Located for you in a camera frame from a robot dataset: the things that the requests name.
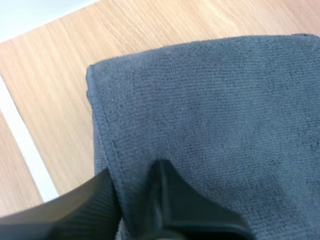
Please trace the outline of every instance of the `light wood tabletop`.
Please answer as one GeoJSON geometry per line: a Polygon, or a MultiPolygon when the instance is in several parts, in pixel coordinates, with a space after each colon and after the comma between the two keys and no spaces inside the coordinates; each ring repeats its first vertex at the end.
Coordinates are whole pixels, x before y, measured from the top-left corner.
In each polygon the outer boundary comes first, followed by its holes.
{"type": "MultiPolygon", "coordinates": [[[[93,172],[86,69],[165,45],[320,35],[318,0],[100,0],[0,44],[0,75],[60,195],[93,172]]],[[[0,215],[42,202],[0,115],[0,215]]]]}

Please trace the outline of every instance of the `ribbed black plastic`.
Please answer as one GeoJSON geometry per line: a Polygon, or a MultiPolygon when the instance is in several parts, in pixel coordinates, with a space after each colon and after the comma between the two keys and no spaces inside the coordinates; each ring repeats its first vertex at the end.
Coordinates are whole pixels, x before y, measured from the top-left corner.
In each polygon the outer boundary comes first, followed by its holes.
{"type": "Polygon", "coordinates": [[[143,240],[254,240],[246,221],[236,212],[221,207],[194,190],[178,174],[170,161],[153,166],[153,188],[159,203],[149,202],[145,213],[143,240]],[[156,216],[157,222],[150,216],[156,216]]]}
{"type": "Polygon", "coordinates": [[[0,239],[114,240],[121,216],[106,169],[60,198],[0,218],[0,239]]]}

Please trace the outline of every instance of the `black plastic object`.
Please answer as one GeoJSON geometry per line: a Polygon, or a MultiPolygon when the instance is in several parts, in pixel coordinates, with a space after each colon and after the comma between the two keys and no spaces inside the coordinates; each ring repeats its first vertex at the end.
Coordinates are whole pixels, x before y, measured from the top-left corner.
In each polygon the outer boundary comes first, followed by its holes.
{"type": "Polygon", "coordinates": [[[0,218],[0,240],[114,240],[121,216],[106,169],[66,195],[0,218]]]}
{"type": "MultiPolygon", "coordinates": [[[[198,194],[170,161],[150,172],[138,236],[143,240],[253,240],[240,215],[198,194]]],[[[0,218],[0,240],[114,240],[122,212],[105,169],[70,193],[0,218]]]]}
{"type": "Polygon", "coordinates": [[[171,162],[160,160],[151,171],[155,192],[146,207],[144,240],[254,240],[244,219],[196,192],[171,162]]]}

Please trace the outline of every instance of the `towel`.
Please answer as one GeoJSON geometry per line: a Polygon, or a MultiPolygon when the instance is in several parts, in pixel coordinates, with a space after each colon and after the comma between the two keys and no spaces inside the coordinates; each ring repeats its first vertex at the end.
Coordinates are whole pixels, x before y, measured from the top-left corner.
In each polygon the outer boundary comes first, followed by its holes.
{"type": "Polygon", "coordinates": [[[109,168],[128,238],[168,159],[257,240],[320,239],[320,38],[242,36],[91,65],[95,172],[109,168]]]}

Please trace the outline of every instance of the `wood grain surface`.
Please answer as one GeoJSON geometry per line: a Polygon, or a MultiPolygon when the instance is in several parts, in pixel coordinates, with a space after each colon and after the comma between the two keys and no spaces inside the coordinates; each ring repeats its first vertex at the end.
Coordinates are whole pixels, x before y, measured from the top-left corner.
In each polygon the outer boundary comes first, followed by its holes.
{"type": "Polygon", "coordinates": [[[60,194],[93,176],[86,68],[165,45],[320,35],[318,0],[100,0],[0,44],[0,74],[60,194]]]}
{"type": "Polygon", "coordinates": [[[0,217],[43,201],[0,111],[0,217]]]}

